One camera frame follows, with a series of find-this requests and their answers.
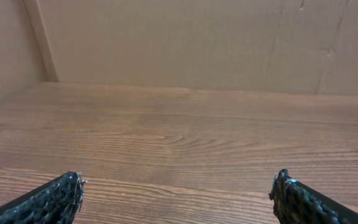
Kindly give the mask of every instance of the wooden surface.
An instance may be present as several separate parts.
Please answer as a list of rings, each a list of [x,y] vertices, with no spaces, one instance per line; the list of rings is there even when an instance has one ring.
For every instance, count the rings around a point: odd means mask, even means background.
[[[278,223],[282,168],[358,212],[358,96],[43,83],[0,105],[0,205],[80,170],[76,223]]]

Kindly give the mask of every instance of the floor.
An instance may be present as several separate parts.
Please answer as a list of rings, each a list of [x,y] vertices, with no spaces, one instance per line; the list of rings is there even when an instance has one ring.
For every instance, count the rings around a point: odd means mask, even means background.
[[[282,168],[358,212],[358,96],[43,83],[0,104],[0,205],[82,171],[75,223],[278,223]]]

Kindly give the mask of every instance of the cardboard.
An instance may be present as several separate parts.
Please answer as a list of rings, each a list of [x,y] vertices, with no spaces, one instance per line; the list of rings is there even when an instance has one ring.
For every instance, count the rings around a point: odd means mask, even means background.
[[[0,1],[0,101],[44,79],[44,68],[20,1]]]
[[[34,37],[37,40],[47,80],[57,82],[58,77],[55,70],[55,63],[53,62],[52,53],[50,52],[50,44],[46,34],[47,31],[44,29],[44,21],[40,14],[39,2],[34,0],[22,0],[22,2],[29,18]]]
[[[61,82],[358,94],[358,1],[37,1]]]

